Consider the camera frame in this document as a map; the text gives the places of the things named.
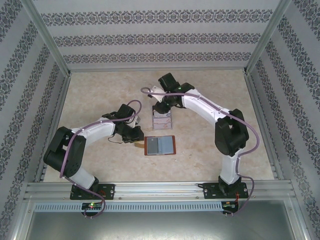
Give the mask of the aluminium side rail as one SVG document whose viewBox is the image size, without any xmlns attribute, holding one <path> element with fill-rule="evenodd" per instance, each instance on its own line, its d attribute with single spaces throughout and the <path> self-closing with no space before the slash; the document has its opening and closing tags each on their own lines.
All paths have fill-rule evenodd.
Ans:
<svg viewBox="0 0 320 240">
<path fill-rule="evenodd" d="M 248 93 L 252 102 L 252 106 L 254 109 L 254 113 L 257 119 L 257 123 L 259 126 L 260 134 L 262 137 L 262 141 L 266 150 L 266 154 L 268 156 L 271 170 L 273 173 L 273 176 L 276 180 L 285 180 L 285 177 L 282 173 L 281 166 L 277 157 L 276 150 L 274 148 L 272 139 L 270 137 L 270 133 L 268 130 L 267 122 L 265 119 L 265 116 L 263 114 L 263 109 L 260 105 L 258 95 L 256 93 L 254 84 L 252 82 L 252 79 L 249 75 L 244 74 L 244 80 L 248 89 Z"/>
<path fill-rule="evenodd" d="M 44 157 L 44 155 L 46 153 L 46 150 L 47 150 L 52 138 L 55 135 L 56 130 L 58 129 L 58 125 L 59 125 L 60 118 L 61 118 L 61 115 L 62 115 L 62 111 L 63 111 L 64 103 L 65 103 L 65 100 L 66 100 L 68 88 L 69 88 L 69 85 L 70 85 L 71 77 L 72 77 L 72 74 L 70 73 L 65 78 L 64 83 L 61 86 L 61 89 L 60 89 L 60 92 L 59 92 L 59 96 L 58 96 L 58 99 L 57 99 L 57 102 L 56 102 L 56 105 L 55 105 L 55 108 L 54 108 L 53 117 L 51 119 L 51 122 L 50 122 L 50 125 L 49 125 L 49 128 L 48 128 L 48 130 L 49 130 L 48 131 L 48 135 L 47 135 L 47 137 L 45 139 L 45 142 L 44 142 L 44 145 L 43 145 L 43 148 L 42 148 L 42 152 L 41 152 L 41 155 L 39 157 L 39 163 L 37 165 L 36 172 L 35 172 L 35 175 L 34 175 L 33 182 L 35 182 L 35 183 L 40 182 L 41 179 L 42 179 L 43 169 L 45 168 L 43 157 Z"/>
</svg>

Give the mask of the brown leather card holder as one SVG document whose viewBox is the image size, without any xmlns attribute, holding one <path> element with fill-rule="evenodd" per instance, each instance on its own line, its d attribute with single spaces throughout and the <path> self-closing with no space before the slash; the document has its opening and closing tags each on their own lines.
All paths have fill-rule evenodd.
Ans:
<svg viewBox="0 0 320 240">
<path fill-rule="evenodd" d="M 159 140 L 159 154 L 157 155 L 147 155 L 147 138 L 158 137 Z M 137 141 L 134 143 L 137 148 L 144 149 L 145 156 L 166 156 L 175 155 L 176 151 L 176 139 L 174 135 L 166 136 L 145 136 L 144 140 Z"/>
</svg>

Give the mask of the circuit board with green light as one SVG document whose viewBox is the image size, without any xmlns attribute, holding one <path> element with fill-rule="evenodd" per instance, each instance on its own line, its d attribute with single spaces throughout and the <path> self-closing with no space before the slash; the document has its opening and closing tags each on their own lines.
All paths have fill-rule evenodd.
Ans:
<svg viewBox="0 0 320 240">
<path fill-rule="evenodd" d="M 100 202 L 90 202 L 90 203 L 83 203 L 81 209 L 84 210 L 101 210 L 102 204 Z"/>
</svg>

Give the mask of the aluminium frame post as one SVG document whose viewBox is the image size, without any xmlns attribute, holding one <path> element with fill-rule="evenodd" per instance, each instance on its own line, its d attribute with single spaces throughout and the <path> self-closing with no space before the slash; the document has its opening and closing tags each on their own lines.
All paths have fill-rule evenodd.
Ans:
<svg viewBox="0 0 320 240">
<path fill-rule="evenodd" d="M 25 11 L 27 12 L 28 16 L 32 20 L 33 24 L 35 25 L 37 31 L 39 32 L 41 38 L 43 39 L 44 43 L 47 45 L 49 51 L 51 52 L 54 60 L 58 64 L 59 68 L 63 72 L 65 76 L 70 76 L 70 69 L 67 66 L 63 55 L 61 54 L 53 36 L 51 35 L 48 27 L 46 26 L 41 14 L 37 10 L 33 0 L 20 0 L 22 6 L 24 7 Z"/>
<path fill-rule="evenodd" d="M 270 17 L 270 21 L 268 22 L 265 30 L 263 31 L 257 46 L 253 50 L 247 65 L 243 69 L 244 75 L 248 75 L 256 65 L 259 57 L 261 56 L 262 52 L 264 51 L 267 43 L 269 42 L 270 38 L 272 37 L 274 31 L 277 28 L 280 20 L 282 19 L 283 15 L 285 14 L 287 8 L 289 7 L 292 0 L 279 0 L 279 3 L 274 10 L 272 16 Z"/>
</svg>

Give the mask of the clear acrylic card stand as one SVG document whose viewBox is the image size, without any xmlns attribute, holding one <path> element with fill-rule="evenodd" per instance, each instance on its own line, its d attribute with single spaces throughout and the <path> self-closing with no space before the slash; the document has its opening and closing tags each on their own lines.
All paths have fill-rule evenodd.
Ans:
<svg viewBox="0 0 320 240">
<path fill-rule="evenodd" d="M 152 106 L 152 128 L 153 128 L 153 119 L 155 119 L 155 118 L 153 117 L 154 106 L 155 106 L 155 105 L 153 105 L 153 106 Z"/>
</svg>

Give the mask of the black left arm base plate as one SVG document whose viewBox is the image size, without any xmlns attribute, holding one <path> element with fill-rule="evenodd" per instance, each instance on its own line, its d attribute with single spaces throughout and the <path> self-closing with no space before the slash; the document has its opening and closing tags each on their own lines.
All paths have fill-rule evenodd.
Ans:
<svg viewBox="0 0 320 240">
<path fill-rule="evenodd" d="M 92 186 L 89 190 L 102 196 L 105 200 L 114 199 L 114 193 L 115 193 L 114 184 L 98 183 L 95 186 Z M 71 187 L 69 198 L 71 200 L 100 200 L 101 199 L 100 197 L 92 193 L 89 193 L 74 185 Z"/>
</svg>

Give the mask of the aluminium mounting rail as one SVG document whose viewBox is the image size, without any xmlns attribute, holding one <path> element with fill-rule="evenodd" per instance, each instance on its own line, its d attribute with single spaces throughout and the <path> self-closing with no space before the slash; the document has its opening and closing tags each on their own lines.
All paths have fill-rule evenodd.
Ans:
<svg viewBox="0 0 320 240">
<path fill-rule="evenodd" d="M 284 200 L 295 198 L 296 193 L 290 180 L 257 180 L 254 187 L 246 181 L 252 200 Z M 202 187 L 196 181 L 176 182 L 115 182 L 113 200 L 117 201 L 203 201 Z M 72 184 L 67 182 L 28 183 L 24 201 L 66 202 L 70 199 Z"/>
</svg>

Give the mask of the grey metal sheet panel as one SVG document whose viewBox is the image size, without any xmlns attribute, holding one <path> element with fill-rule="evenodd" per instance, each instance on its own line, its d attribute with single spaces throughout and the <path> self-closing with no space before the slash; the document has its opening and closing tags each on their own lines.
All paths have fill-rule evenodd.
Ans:
<svg viewBox="0 0 320 240">
<path fill-rule="evenodd" d="M 225 217 L 219 212 L 36 212 L 26 240 L 302 240 L 274 214 Z"/>
</svg>

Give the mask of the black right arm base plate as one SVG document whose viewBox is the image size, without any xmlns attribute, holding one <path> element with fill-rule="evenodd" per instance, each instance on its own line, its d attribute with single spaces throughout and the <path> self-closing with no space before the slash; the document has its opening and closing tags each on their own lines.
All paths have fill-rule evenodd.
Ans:
<svg viewBox="0 0 320 240">
<path fill-rule="evenodd" d="M 207 182 L 198 184 L 198 187 L 203 189 L 203 195 L 205 199 L 246 199 L 249 196 L 248 188 L 245 182 L 241 182 L 234 189 L 228 193 L 223 193 L 217 182 Z"/>
</svg>

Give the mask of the olive green card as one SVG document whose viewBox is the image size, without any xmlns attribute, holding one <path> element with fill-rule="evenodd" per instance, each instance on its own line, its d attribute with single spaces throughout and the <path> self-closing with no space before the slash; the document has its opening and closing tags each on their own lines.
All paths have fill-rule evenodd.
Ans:
<svg viewBox="0 0 320 240">
<path fill-rule="evenodd" d="M 160 153 L 159 138 L 148 137 L 146 139 L 146 150 L 147 150 L 147 155 L 158 155 Z"/>
</svg>

